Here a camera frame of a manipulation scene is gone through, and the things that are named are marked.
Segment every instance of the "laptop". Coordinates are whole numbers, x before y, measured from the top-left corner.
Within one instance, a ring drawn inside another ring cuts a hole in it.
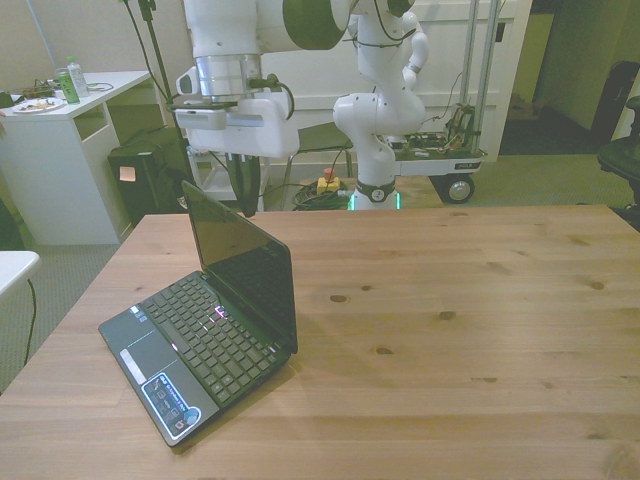
[[[298,351],[287,246],[197,187],[182,186],[202,270],[99,327],[169,446]]]

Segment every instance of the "laptop sticker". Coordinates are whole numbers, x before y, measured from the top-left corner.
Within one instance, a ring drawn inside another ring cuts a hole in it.
[[[192,430],[202,417],[198,407],[187,405],[164,372],[149,379],[142,386],[142,391],[174,440]]]

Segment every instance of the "green can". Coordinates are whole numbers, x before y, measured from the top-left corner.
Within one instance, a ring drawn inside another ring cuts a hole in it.
[[[67,103],[80,103],[80,99],[78,98],[78,93],[73,86],[73,80],[71,79],[69,70],[66,68],[59,68],[56,70],[56,76],[60,82],[60,88],[64,92],[64,98],[67,99]]]

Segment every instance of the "office chair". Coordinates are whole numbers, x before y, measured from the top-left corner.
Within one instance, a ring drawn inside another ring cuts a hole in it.
[[[640,96],[630,98],[626,107],[635,112],[631,135],[608,143],[598,151],[603,171],[615,173],[629,182],[635,205],[613,210],[640,231]]]

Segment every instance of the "laptop screen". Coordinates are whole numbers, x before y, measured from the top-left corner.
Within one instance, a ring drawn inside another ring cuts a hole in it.
[[[203,270],[255,309],[297,351],[289,249],[268,233],[183,182]]]

